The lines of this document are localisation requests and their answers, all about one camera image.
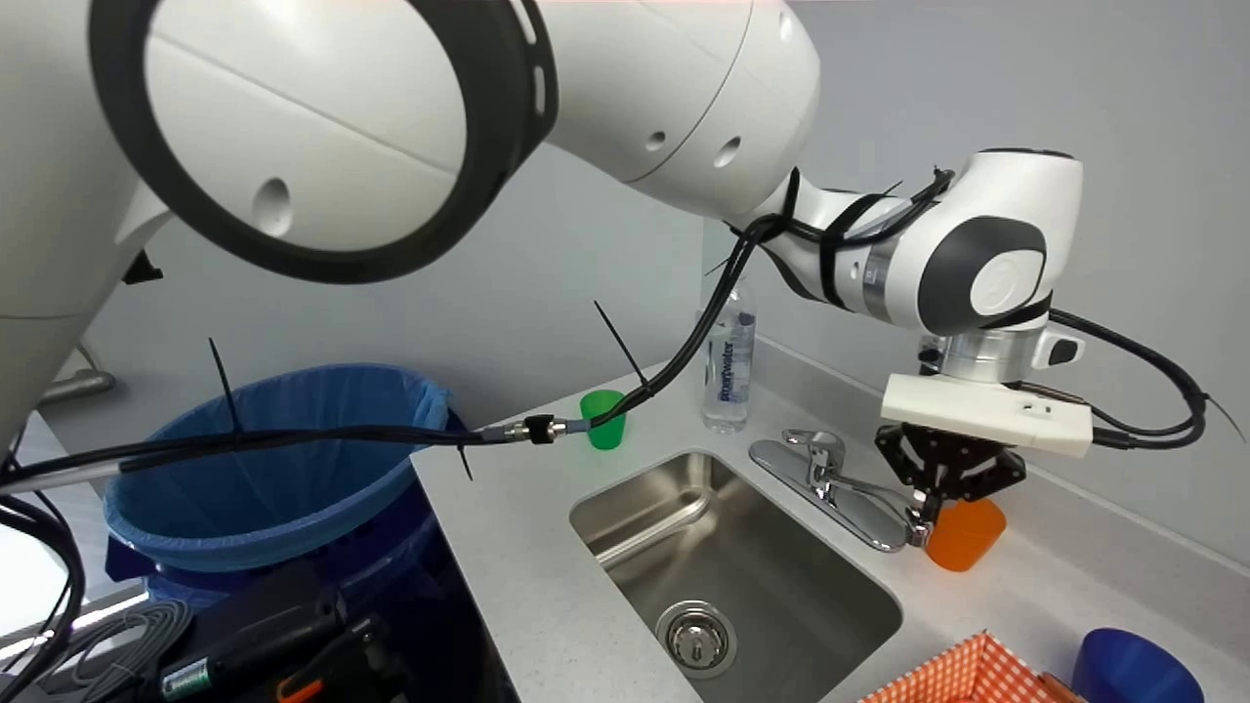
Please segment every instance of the orange towel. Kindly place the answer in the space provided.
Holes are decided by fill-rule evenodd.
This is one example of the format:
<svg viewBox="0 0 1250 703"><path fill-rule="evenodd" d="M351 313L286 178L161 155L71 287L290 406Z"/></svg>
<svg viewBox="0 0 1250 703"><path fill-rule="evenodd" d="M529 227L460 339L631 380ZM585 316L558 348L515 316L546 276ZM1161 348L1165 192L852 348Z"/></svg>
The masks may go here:
<svg viewBox="0 0 1250 703"><path fill-rule="evenodd" d="M996 638L977 632L864 703L1056 703L1056 696Z"/></svg>

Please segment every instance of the blue bowl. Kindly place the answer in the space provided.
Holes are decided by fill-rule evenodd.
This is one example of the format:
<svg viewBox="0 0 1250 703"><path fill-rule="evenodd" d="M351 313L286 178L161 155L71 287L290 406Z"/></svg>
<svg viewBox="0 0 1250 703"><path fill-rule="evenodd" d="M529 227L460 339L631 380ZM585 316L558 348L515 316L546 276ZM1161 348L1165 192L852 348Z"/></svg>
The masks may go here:
<svg viewBox="0 0 1250 703"><path fill-rule="evenodd" d="M1069 687L1088 703L1203 703L1173 652L1123 630L1087 632Z"/></svg>

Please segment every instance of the stainless steel sink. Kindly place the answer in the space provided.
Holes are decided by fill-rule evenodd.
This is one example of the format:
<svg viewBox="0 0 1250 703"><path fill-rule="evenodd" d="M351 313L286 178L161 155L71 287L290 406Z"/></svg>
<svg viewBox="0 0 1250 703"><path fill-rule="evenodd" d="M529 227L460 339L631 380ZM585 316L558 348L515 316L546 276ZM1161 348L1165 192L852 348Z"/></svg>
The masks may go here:
<svg viewBox="0 0 1250 703"><path fill-rule="evenodd" d="M708 451L583 498L575 532L713 703L811 703L901 624L881 587Z"/></svg>

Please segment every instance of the blue container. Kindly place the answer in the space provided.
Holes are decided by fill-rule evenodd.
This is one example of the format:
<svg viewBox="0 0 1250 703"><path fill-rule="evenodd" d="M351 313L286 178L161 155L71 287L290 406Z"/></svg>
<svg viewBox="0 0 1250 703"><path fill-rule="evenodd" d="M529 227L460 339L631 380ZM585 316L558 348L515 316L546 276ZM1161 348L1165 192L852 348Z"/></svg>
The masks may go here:
<svg viewBox="0 0 1250 703"><path fill-rule="evenodd" d="M1123 630L1087 632L1069 687L1088 703L1203 703L1173 652Z"/></svg>
<svg viewBox="0 0 1250 703"><path fill-rule="evenodd" d="M235 399L242 428L447 427L441 388L395 367L315 367L246 388ZM157 438L231 428L231 406L220 399ZM326 562L339 562L339 583L351 583L367 557L415 552L415 536L431 519L407 457L408 445L312 440L128 471L113 481L104 498L109 572L157 570L157 588L205 604L214 592L242 588L253 570L348 552ZM403 510L407 522L386 536L355 536L381 510Z"/></svg>

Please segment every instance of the green object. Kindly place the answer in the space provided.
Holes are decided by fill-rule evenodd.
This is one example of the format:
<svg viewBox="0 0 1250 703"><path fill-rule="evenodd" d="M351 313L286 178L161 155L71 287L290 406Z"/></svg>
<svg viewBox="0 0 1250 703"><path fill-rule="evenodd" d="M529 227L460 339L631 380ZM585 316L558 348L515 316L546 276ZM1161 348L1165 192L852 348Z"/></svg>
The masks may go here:
<svg viewBox="0 0 1250 703"><path fill-rule="evenodd" d="M588 423L588 417L613 411L621 399L626 399L621 390L588 390L588 395L583 395L583 417ZM621 438L626 438L626 415L588 428L595 449L617 449Z"/></svg>

